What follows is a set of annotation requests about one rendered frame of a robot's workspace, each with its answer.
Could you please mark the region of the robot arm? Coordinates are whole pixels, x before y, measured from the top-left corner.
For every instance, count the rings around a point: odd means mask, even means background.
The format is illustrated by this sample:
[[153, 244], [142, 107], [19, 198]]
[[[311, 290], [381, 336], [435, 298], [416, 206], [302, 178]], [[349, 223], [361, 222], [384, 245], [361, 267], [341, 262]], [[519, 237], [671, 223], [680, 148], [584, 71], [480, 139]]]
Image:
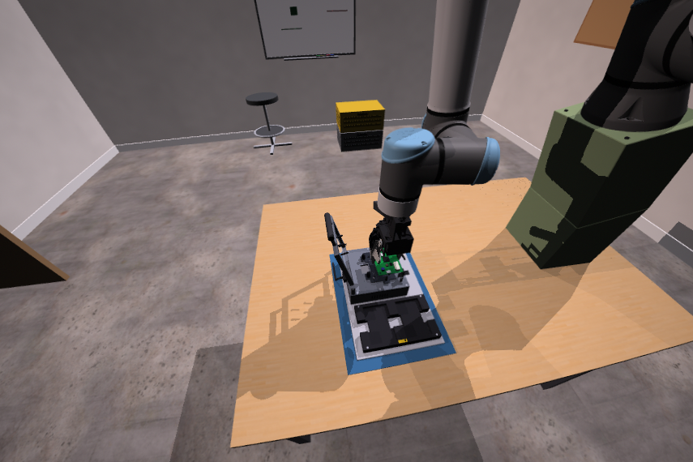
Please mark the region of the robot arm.
[[[498, 142], [467, 125], [488, 3], [437, 0], [426, 115], [421, 128], [394, 130], [384, 140], [381, 194], [373, 202], [382, 216], [411, 216], [423, 185], [473, 186], [496, 173]], [[604, 79], [580, 114], [610, 130], [664, 130], [687, 112], [691, 83], [693, 0], [635, 0]]]

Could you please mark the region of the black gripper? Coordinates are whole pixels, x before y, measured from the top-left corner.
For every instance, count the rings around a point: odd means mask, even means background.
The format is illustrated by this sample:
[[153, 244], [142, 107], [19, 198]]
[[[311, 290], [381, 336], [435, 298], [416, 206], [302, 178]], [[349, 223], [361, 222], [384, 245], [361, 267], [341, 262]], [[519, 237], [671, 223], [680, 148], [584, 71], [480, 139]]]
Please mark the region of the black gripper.
[[[380, 220], [379, 223], [376, 224], [376, 228], [373, 228], [373, 231], [369, 236], [370, 258], [372, 264], [374, 264], [375, 260], [377, 264], [380, 264], [381, 251], [383, 253], [383, 257], [385, 257], [386, 251], [387, 256], [396, 255], [398, 260], [400, 260], [400, 257], [402, 256], [403, 259], [406, 260], [404, 254], [411, 252], [414, 240], [413, 235], [409, 230], [409, 226], [411, 226], [412, 223], [410, 216], [399, 218], [388, 216], [383, 212], [382, 214], [387, 218], [384, 217], [383, 220]], [[407, 231], [405, 231], [406, 229]]]

